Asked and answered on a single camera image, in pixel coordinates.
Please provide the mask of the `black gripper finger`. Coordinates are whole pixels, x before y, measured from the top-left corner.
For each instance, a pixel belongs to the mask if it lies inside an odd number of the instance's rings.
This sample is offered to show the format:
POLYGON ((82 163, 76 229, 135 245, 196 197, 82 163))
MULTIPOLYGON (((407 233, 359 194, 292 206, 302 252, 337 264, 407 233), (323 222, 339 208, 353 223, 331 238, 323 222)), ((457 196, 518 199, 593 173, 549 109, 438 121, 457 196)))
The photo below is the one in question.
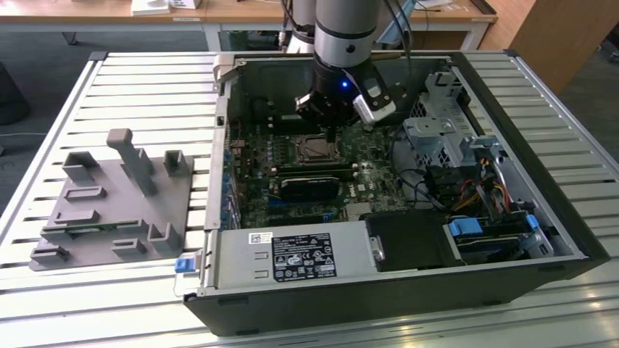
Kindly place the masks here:
POLYGON ((359 123, 359 119, 337 119, 333 124, 333 142, 337 143, 346 129, 359 123))
POLYGON ((334 118, 327 101, 319 94, 310 92, 295 98, 295 110, 306 121, 323 130, 326 141, 334 142, 334 118))

